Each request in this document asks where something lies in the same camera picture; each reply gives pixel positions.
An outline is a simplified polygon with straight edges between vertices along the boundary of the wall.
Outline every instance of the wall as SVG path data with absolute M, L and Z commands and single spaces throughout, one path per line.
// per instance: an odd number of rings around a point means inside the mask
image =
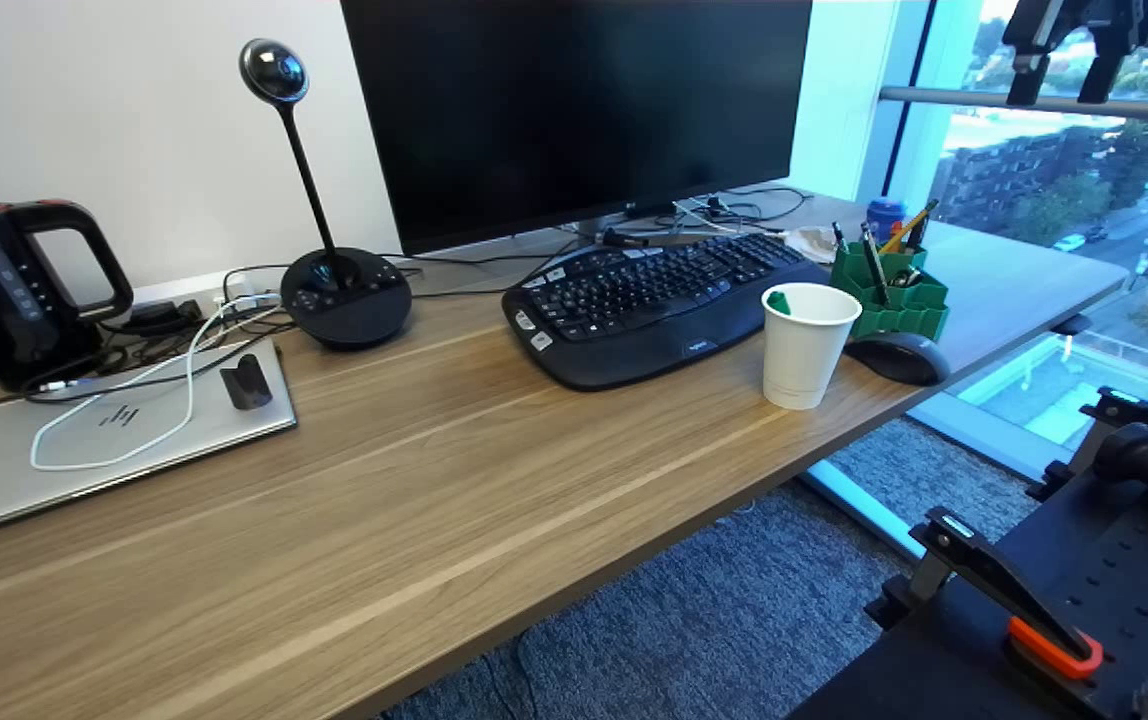
M 815 0 L 796 183 L 855 196 L 895 0 Z M 271 37 L 342 243 L 397 247 L 336 0 L 0 0 L 0 199 L 83 203 L 135 286 L 315 247 L 300 175 L 235 56 Z
M 813 0 L 794 183 L 859 199 L 899 0 Z

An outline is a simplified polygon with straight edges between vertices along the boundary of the desk surface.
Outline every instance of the desk surface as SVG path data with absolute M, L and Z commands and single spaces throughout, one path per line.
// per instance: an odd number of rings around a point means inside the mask
M 1120 282 L 959 227 L 929 239 L 957 367 Z M 567 390 L 496 296 L 426 299 L 361 355 L 279 349 L 297 433 L 0 529 L 0 717 L 378 713 L 921 397 L 845 358 L 820 411 L 782 411 L 759 336 Z

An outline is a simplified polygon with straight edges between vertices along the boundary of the black keyboard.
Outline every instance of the black keyboard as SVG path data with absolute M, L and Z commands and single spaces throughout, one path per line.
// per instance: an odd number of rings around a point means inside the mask
M 739 342 L 763 323 L 763 286 L 785 279 L 827 277 L 771 235 L 588 247 L 508 286 L 499 307 L 553 381 L 616 388 Z

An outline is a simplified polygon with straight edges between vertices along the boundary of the glass window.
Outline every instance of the glass window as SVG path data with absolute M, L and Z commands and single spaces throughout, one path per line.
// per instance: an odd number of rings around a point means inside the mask
M 1014 88 L 1006 23 L 1015 0 L 938 2 L 921 88 Z M 1074 30 L 1039 101 L 1074 101 L 1097 42 Z M 1088 342 L 1148 367 L 1148 46 L 1115 75 L 1113 105 L 1142 110 L 1014 110 L 1002 105 L 911 105 L 894 186 L 938 196 L 949 223 L 1049 243 L 1129 267 L 1129 286 L 1092 313 Z

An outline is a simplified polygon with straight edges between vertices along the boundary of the white paper cup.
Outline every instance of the white paper cup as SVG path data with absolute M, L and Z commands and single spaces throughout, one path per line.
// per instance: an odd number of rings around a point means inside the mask
M 759 304 L 763 397 L 782 407 L 815 407 L 835 376 L 859 299 L 831 282 L 771 282 Z

